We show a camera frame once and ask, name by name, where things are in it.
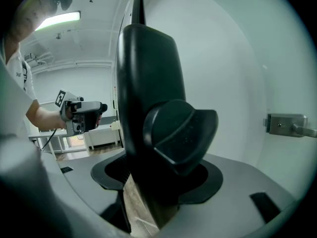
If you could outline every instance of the fluorescent light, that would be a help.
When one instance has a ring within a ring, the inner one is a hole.
[[[47,18],[46,20],[44,20],[44,22],[36,29],[36,31],[47,26],[51,26],[51,25],[55,25],[55,24],[59,24],[63,22],[75,21],[79,19],[80,19],[79,11],[57,15],[57,16]]]

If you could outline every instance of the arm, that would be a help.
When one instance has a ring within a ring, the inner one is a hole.
[[[38,100],[32,102],[26,117],[35,127],[41,130],[65,128],[65,122],[61,119],[59,112],[41,108]]]

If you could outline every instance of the door handle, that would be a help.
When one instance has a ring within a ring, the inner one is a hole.
[[[298,126],[296,123],[292,125],[292,129],[299,135],[307,137],[317,137],[317,129],[305,128]]]
[[[272,135],[317,138],[317,129],[307,128],[308,118],[302,114],[268,114],[265,126]]]

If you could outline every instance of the black base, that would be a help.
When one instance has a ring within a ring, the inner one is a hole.
[[[115,227],[131,233],[131,225],[123,201],[123,190],[118,192],[117,200],[101,214],[101,217]]]
[[[91,170],[93,179],[105,189],[123,190],[129,175],[125,151],[99,162]],[[178,204],[204,203],[217,193],[222,182],[220,169],[202,160],[188,176],[179,180]]]

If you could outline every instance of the man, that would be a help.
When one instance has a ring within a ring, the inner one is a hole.
[[[59,3],[64,10],[70,5],[70,2],[65,0],[26,1],[17,10],[9,29],[4,34],[6,68],[16,83],[32,99],[33,102],[26,117],[41,130],[65,128],[65,122],[61,119],[59,112],[47,111],[40,107],[34,94],[31,69],[20,53],[20,42],[31,35],[46,18],[54,16]]]

